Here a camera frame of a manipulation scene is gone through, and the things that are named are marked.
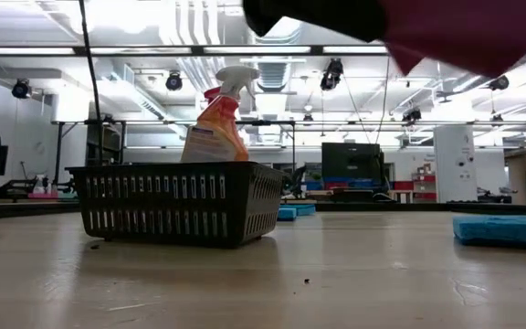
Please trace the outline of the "orange spray bottle white trigger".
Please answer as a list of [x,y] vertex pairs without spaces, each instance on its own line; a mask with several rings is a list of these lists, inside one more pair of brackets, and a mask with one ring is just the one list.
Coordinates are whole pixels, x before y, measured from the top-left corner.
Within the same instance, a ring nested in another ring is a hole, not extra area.
[[236,111],[240,91],[253,97],[251,84],[259,78],[258,69],[228,66],[216,73],[219,87],[204,93],[208,104],[191,125],[185,137],[182,163],[247,161],[249,154],[237,129]]

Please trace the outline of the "red cloth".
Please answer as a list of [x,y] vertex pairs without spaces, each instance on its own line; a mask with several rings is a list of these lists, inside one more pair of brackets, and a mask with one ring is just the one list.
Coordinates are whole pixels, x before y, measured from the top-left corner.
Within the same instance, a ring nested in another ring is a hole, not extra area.
[[526,0],[379,0],[382,41],[408,74],[430,58],[496,78],[526,56]]

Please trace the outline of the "red storage bin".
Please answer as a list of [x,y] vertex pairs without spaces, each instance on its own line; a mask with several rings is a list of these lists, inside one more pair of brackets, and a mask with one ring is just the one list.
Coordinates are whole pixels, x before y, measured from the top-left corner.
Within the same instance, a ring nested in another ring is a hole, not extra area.
[[413,174],[409,181],[395,181],[390,194],[402,204],[436,203],[436,176]]

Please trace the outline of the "white pillar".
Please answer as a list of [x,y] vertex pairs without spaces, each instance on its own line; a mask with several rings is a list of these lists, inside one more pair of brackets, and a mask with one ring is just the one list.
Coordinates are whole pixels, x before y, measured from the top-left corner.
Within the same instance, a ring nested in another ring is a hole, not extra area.
[[477,172],[472,127],[442,125],[434,129],[437,202],[477,201]]

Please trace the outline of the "dark blue sponge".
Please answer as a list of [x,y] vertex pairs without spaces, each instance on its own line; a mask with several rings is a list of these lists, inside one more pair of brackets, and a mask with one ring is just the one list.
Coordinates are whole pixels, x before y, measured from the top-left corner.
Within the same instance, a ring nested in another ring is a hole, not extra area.
[[293,204],[289,205],[296,210],[297,216],[311,216],[316,213],[316,207],[314,204]]

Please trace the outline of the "black slotted plastic basket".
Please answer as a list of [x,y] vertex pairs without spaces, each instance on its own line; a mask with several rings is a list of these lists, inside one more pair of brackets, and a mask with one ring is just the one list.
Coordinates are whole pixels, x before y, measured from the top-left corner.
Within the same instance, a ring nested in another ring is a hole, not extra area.
[[274,230],[282,172],[254,162],[73,167],[93,238],[236,248]]

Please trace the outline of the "black monitor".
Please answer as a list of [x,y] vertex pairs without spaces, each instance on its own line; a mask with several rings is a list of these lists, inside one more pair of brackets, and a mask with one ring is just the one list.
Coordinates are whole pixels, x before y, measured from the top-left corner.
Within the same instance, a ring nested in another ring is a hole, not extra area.
[[384,153],[378,143],[323,143],[321,177],[325,185],[383,188]]

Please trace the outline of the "black aluminium table frame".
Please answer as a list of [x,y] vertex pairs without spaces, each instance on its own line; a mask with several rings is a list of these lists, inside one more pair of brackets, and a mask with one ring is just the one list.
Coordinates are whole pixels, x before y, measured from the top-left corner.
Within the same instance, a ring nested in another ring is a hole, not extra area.
[[[526,205],[488,203],[446,204],[365,204],[320,203],[320,212],[457,212],[491,215],[526,215]],[[0,218],[43,216],[63,213],[79,213],[79,204],[68,203],[15,203],[0,204]]]

